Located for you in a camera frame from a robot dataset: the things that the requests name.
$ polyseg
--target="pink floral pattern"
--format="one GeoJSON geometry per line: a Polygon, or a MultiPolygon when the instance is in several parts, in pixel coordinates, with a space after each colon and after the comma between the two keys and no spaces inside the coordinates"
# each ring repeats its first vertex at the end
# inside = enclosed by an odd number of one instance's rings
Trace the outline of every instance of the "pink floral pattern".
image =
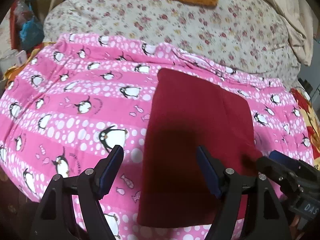
{"type": "Polygon", "coordinates": [[[173,0],[66,0],[44,23],[46,41],[80,32],[171,43],[220,65],[280,78],[288,89],[300,70],[282,19],[263,0],[219,0],[215,8],[173,0]]]}

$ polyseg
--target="penguin print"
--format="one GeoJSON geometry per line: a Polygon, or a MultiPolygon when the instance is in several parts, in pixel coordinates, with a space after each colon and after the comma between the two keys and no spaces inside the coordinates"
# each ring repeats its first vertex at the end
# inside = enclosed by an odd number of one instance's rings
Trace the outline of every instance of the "penguin print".
{"type": "Polygon", "coordinates": [[[111,229],[112,234],[117,237],[118,239],[121,239],[120,235],[119,235],[119,228],[118,228],[118,218],[116,217],[115,214],[113,215],[108,215],[108,214],[104,214],[104,217],[111,229]]]}
{"type": "Polygon", "coordinates": [[[44,98],[39,98],[37,101],[36,101],[36,109],[40,109],[41,106],[43,106],[44,104],[44,98]]]}
{"type": "Polygon", "coordinates": [[[31,84],[35,85],[36,87],[39,86],[42,81],[43,81],[43,77],[40,75],[31,76],[31,84]]]}
{"type": "Polygon", "coordinates": [[[115,75],[112,74],[111,71],[104,73],[103,75],[100,75],[105,80],[111,80],[115,77],[115,75]]]}
{"type": "Polygon", "coordinates": [[[303,139],[302,139],[302,143],[301,144],[303,144],[305,147],[309,147],[310,146],[310,140],[304,134],[303,134],[303,139]]]}
{"type": "Polygon", "coordinates": [[[28,168],[26,168],[22,175],[23,175],[23,180],[24,180],[24,182],[26,183],[28,189],[29,189],[33,194],[36,194],[36,189],[35,189],[35,183],[34,183],[33,174],[31,174],[30,172],[28,172],[28,168]]]}
{"type": "Polygon", "coordinates": [[[65,148],[63,147],[63,154],[59,155],[55,161],[52,161],[53,165],[56,166],[57,174],[60,174],[62,177],[69,177],[69,164],[65,157],[65,148]]]}
{"type": "Polygon", "coordinates": [[[300,112],[299,112],[299,110],[298,110],[297,108],[294,107],[292,113],[293,113],[296,117],[300,117],[300,112]]]}
{"type": "Polygon", "coordinates": [[[88,99],[85,101],[81,101],[79,104],[74,104],[78,108],[78,114],[86,114],[91,109],[92,105],[89,101],[90,96],[88,96],[88,99]]]}
{"type": "Polygon", "coordinates": [[[108,45],[109,36],[100,36],[98,38],[98,41],[99,41],[101,46],[108,45]]]}
{"type": "Polygon", "coordinates": [[[21,148],[22,148],[21,135],[19,135],[17,138],[15,138],[14,141],[16,142],[16,151],[21,150],[21,148]]]}
{"type": "Polygon", "coordinates": [[[38,62],[38,58],[34,57],[32,60],[30,60],[31,65],[35,65],[38,62]]]}
{"type": "Polygon", "coordinates": [[[256,113],[254,115],[254,118],[258,123],[261,123],[262,125],[268,124],[267,120],[265,119],[265,117],[262,114],[256,113]]]}
{"type": "Polygon", "coordinates": [[[61,52],[58,52],[58,51],[55,51],[53,53],[53,58],[58,62],[60,62],[62,60],[63,56],[64,56],[64,54],[61,52]]]}
{"type": "Polygon", "coordinates": [[[128,98],[128,97],[138,98],[140,93],[140,88],[126,86],[126,87],[121,87],[120,92],[124,95],[125,98],[128,98]]]}
{"type": "Polygon", "coordinates": [[[100,63],[92,62],[87,66],[87,69],[94,70],[94,69],[97,69],[99,66],[100,66],[100,63]]]}
{"type": "Polygon", "coordinates": [[[75,33],[71,33],[69,36],[69,41],[75,41],[75,36],[76,36],[75,33]]]}
{"type": "Polygon", "coordinates": [[[60,81],[65,82],[69,78],[69,72],[67,74],[59,75],[60,76],[60,81]]]}
{"type": "Polygon", "coordinates": [[[269,107],[267,107],[267,106],[265,106],[265,107],[266,107],[265,110],[266,110],[269,114],[275,115],[275,113],[274,113],[269,107]]]}
{"type": "Polygon", "coordinates": [[[15,102],[9,106],[9,111],[10,111],[10,116],[17,119],[21,111],[21,106],[19,106],[18,103],[15,102]]]}
{"type": "Polygon", "coordinates": [[[126,129],[113,129],[114,127],[115,125],[110,126],[99,134],[99,140],[108,153],[110,153],[115,145],[123,147],[128,133],[126,129]]]}
{"type": "Polygon", "coordinates": [[[7,90],[11,90],[11,89],[13,88],[13,86],[14,86],[14,81],[10,81],[10,82],[8,83],[7,90]]]}
{"type": "Polygon", "coordinates": [[[3,163],[7,163],[7,149],[3,145],[0,146],[0,158],[3,163]]]}
{"type": "Polygon", "coordinates": [[[135,72],[149,74],[150,66],[139,64],[134,68],[135,72]]]}
{"type": "Polygon", "coordinates": [[[77,81],[73,81],[70,84],[66,85],[63,89],[63,91],[70,91],[71,89],[73,89],[75,87],[75,85],[77,84],[77,81]]]}
{"type": "Polygon", "coordinates": [[[283,126],[283,129],[287,132],[287,134],[290,134],[289,124],[285,124],[285,125],[283,126]]]}
{"type": "Polygon", "coordinates": [[[236,73],[236,70],[231,67],[226,67],[226,72],[230,75],[233,75],[236,73]]]}
{"type": "Polygon", "coordinates": [[[45,129],[47,127],[47,124],[50,118],[51,118],[51,114],[46,114],[44,117],[40,118],[38,121],[38,128],[45,129]]]}
{"type": "Polygon", "coordinates": [[[243,91],[243,90],[237,90],[237,92],[238,92],[240,95],[243,95],[243,96],[246,97],[246,98],[250,98],[250,95],[249,95],[247,92],[243,91]]]}
{"type": "Polygon", "coordinates": [[[278,105],[280,103],[279,95],[272,95],[270,98],[271,102],[278,105]]]}
{"type": "Polygon", "coordinates": [[[152,46],[152,45],[149,45],[149,44],[146,44],[146,43],[143,43],[142,46],[141,46],[144,54],[146,54],[147,56],[154,55],[156,47],[157,46],[152,46]]]}

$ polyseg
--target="dark red towel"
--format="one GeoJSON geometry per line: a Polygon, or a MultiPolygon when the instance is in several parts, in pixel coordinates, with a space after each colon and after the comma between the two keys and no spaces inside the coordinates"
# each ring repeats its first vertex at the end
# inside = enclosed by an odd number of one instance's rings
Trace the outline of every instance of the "dark red towel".
{"type": "MultiPolygon", "coordinates": [[[[160,228],[211,224],[220,202],[196,162],[204,145],[225,167],[257,175],[253,125],[246,100],[208,81],[161,69],[143,156],[138,223],[160,228]]],[[[242,202],[238,217],[243,218],[242,202]]]]}

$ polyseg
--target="plastic bag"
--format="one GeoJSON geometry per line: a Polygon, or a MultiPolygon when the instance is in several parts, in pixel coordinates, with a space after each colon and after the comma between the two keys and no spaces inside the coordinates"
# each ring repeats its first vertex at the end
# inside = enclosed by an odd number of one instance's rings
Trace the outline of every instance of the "plastic bag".
{"type": "Polygon", "coordinates": [[[21,48],[29,50],[40,44],[44,39],[43,26],[34,15],[31,6],[28,6],[25,0],[19,0],[14,14],[17,17],[16,23],[20,28],[21,48]]]}

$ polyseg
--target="metal screw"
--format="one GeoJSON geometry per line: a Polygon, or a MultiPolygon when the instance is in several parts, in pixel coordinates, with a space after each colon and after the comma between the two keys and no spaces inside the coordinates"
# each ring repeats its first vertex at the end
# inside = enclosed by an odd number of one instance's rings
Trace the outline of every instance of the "metal screw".
{"type": "Polygon", "coordinates": [[[226,173],[232,175],[235,173],[235,170],[232,168],[226,168],[226,173]]]}
{"type": "Polygon", "coordinates": [[[261,173],[261,174],[259,174],[259,179],[266,180],[267,176],[261,173]]]}
{"type": "Polygon", "coordinates": [[[88,168],[84,171],[85,174],[87,175],[91,175],[93,173],[93,169],[92,168],[88,168]]]}
{"type": "Polygon", "coordinates": [[[52,178],[53,178],[53,180],[58,180],[58,179],[61,178],[61,175],[60,174],[56,174],[52,178]]]}

